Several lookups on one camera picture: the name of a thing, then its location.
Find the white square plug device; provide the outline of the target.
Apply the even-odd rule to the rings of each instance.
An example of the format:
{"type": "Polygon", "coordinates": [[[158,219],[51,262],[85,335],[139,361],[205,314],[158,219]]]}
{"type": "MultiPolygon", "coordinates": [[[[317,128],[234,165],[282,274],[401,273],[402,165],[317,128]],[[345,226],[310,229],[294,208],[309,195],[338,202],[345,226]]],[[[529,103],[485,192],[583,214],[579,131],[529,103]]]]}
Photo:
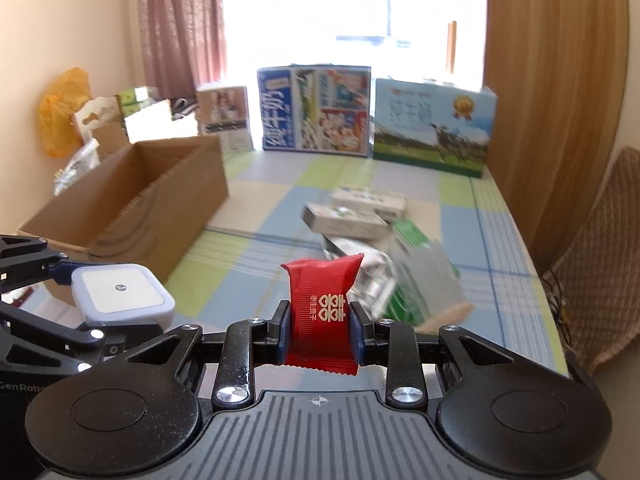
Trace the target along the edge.
{"type": "Polygon", "coordinates": [[[88,324],[150,321],[167,330],[174,322],[176,300],[141,264],[81,266],[70,279],[75,306],[88,324]]]}

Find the green white spray box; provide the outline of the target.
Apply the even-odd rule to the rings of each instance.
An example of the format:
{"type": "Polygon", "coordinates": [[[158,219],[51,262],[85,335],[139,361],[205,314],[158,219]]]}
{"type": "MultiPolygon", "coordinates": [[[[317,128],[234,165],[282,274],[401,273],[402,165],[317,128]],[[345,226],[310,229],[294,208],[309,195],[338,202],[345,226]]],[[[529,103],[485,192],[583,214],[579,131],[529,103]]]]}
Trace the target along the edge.
{"type": "Polygon", "coordinates": [[[386,307],[391,318],[418,326],[466,301],[460,272],[439,240],[427,237],[409,219],[393,222],[392,234],[387,255],[396,289],[386,307]]]}

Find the red candy packet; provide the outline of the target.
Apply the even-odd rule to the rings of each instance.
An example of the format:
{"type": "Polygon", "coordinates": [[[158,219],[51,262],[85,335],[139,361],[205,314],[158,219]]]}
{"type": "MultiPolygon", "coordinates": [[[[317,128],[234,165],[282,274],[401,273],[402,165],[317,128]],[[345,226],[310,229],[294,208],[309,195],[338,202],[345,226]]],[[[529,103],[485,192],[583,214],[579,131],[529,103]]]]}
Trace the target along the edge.
{"type": "Polygon", "coordinates": [[[347,293],[363,255],[285,263],[290,281],[291,328],[285,364],[354,376],[347,293]]]}

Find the white ointment box with bird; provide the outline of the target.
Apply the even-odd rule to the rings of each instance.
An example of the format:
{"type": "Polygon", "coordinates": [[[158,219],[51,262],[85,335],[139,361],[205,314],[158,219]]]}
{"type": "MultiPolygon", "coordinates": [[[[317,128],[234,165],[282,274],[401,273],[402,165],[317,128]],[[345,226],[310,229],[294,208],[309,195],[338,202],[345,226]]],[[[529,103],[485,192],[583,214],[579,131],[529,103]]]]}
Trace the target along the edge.
{"type": "Polygon", "coordinates": [[[377,214],[361,212],[344,206],[326,206],[306,203],[302,220],[311,232],[326,237],[380,240],[386,237],[390,226],[377,214]]]}

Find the clear metal tin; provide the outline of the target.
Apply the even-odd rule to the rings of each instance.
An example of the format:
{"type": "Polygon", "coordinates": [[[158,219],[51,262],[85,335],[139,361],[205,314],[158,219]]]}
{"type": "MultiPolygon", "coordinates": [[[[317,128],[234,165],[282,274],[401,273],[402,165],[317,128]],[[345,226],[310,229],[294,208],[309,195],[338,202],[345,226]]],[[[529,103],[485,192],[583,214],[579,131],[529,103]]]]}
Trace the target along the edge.
{"type": "Polygon", "coordinates": [[[392,260],[417,333],[436,334],[442,326],[459,325],[473,312],[459,273],[438,240],[414,247],[396,245],[392,260]]]}

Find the silver foil bag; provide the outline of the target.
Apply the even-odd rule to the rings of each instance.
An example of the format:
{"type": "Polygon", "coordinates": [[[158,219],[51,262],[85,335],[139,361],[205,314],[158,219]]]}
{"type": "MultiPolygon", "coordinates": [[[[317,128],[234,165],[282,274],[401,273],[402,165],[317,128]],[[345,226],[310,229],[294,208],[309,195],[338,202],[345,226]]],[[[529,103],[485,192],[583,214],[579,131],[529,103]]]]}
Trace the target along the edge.
{"type": "Polygon", "coordinates": [[[347,293],[347,299],[357,301],[374,320],[390,318],[390,300],[397,288],[390,257],[366,243],[348,238],[324,236],[322,247],[328,260],[362,255],[356,280],[347,293]]]}

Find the checkered plastic tablecloth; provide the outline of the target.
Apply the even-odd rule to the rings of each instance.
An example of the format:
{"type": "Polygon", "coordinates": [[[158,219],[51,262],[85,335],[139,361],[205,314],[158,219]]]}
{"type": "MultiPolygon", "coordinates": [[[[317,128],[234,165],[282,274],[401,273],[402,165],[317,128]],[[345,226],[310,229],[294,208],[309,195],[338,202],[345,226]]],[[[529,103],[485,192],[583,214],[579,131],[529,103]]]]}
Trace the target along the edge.
{"type": "Polygon", "coordinates": [[[228,198],[166,281],[177,323],[218,332],[240,318],[269,318],[290,291],[288,262],[360,252],[355,298],[385,298],[403,264],[427,280],[436,301],[468,302],[450,320],[556,372],[566,369],[544,288],[492,177],[289,152],[233,154],[224,164],[228,198]],[[338,188],[403,197],[404,235],[363,242],[312,232],[304,207],[329,203],[338,188]]]}

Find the open brown cardboard box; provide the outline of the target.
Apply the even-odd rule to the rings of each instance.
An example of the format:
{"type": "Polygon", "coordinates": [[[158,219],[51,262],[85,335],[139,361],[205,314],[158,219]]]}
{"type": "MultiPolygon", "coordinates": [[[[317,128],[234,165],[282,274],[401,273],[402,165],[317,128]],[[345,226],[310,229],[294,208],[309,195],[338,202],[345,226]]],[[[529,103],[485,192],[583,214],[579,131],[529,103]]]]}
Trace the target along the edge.
{"type": "Polygon", "coordinates": [[[76,260],[142,264],[166,282],[227,196],[214,136],[138,142],[53,197],[17,232],[76,260]]]}

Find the white barcode medicine box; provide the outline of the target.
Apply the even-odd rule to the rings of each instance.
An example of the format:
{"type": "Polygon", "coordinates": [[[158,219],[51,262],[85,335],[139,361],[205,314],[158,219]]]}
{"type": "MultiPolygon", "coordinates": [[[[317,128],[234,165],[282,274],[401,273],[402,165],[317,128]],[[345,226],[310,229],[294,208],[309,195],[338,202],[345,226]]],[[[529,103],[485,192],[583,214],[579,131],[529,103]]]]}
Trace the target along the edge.
{"type": "Polygon", "coordinates": [[[333,206],[377,214],[387,222],[405,218],[407,199],[401,195],[382,193],[368,188],[337,188],[331,193],[333,206]]]}

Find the white cutout cardboard box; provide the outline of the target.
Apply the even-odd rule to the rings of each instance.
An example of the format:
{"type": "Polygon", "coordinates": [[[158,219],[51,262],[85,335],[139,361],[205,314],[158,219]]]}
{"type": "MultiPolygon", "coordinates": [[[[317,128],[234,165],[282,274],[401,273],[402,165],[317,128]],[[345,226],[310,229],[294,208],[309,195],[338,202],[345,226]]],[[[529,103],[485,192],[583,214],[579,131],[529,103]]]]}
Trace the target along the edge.
{"type": "Polygon", "coordinates": [[[116,96],[100,96],[85,104],[72,115],[81,139],[98,142],[98,156],[103,160],[129,144],[124,118],[116,96]]]}

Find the brown quilted chair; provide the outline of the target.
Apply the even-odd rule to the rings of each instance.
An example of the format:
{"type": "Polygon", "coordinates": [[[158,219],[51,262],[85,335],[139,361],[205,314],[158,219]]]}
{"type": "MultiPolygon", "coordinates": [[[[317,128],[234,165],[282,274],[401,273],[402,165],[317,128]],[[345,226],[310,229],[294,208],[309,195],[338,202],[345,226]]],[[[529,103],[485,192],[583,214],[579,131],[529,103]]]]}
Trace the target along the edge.
{"type": "Polygon", "coordinates": [[[639,336],[639,151],[627,146],[570,247],[542,276],[564,347],[592,373],[639,336]]]}

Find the green milk carton box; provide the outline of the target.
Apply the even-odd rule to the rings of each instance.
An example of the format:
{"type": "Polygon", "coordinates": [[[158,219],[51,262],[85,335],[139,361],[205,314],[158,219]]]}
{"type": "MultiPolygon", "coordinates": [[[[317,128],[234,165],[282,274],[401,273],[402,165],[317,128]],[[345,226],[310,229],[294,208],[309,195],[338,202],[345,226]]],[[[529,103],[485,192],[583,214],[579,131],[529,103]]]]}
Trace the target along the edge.
{"type": "Polygon", "coordinates": [[[484,171],[498,98],[488,88],[435,81],[375,81],[375,159],[479,178],[484,171]]]}

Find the blue milk carton box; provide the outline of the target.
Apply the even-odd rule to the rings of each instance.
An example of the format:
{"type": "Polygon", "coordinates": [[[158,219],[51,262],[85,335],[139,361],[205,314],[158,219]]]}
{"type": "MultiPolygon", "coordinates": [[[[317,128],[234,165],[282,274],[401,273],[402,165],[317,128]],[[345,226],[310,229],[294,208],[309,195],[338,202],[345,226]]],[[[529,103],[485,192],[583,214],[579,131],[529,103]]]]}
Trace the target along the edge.
{"type": "Polygon", "coordinates": [[[366,157],[371,70],[289,65],[257,72],[262,148],[366,157]]]}

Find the pink curtain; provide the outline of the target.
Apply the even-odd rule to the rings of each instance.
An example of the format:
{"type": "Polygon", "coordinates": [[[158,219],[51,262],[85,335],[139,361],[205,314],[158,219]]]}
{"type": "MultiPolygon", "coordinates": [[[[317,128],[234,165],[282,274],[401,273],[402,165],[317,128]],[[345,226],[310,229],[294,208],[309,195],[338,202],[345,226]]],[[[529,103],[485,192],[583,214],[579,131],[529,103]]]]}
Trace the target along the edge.
{"type": "Polygon", "coordinates": [[[165,99],[194,96],[227,71],[222,0],[138,0],[145,81],[165,99]]]}

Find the brown curtain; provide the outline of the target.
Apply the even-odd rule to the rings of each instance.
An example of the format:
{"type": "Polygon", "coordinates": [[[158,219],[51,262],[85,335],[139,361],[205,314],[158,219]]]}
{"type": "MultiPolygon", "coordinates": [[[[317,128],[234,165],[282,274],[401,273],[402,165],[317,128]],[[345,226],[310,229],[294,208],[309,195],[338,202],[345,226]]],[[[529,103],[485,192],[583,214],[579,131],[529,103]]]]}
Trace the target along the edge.
{"type": "Polygon", "coordinates": [[[536,263],[586,221],[620,122],[628,0],[487,0],[488,168],[536,263]]]}

